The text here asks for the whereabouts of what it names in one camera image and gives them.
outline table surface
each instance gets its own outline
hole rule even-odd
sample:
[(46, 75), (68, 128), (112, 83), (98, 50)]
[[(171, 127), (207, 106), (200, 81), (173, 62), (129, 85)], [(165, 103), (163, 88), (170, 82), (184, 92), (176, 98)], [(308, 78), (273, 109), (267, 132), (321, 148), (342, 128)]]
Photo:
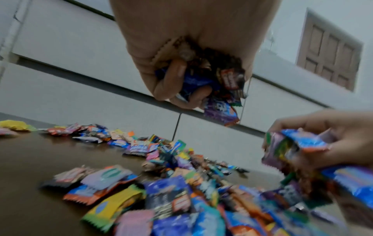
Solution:
[[(1, 235), (102, 235), (80, 222), (92, 207), (63, 201), (62, 192), (40, 190), (37, 185), (55, 174), (82, 165), (101, 168), (119, 164), (137, 175), (142, 174), (144, 159), (122, 157), (122, 152), (121, 148), (105, 143), (84, 143), (71, 137), (52, 137), (39, 132), (15, 138), (0, 137)], [(280, 179), (251, 172), (246, 176), (234, 173), (228, 180), (271, 189)], [(329, 224), (318, 224), (332, 232), (331, 235), (342, 235)]]

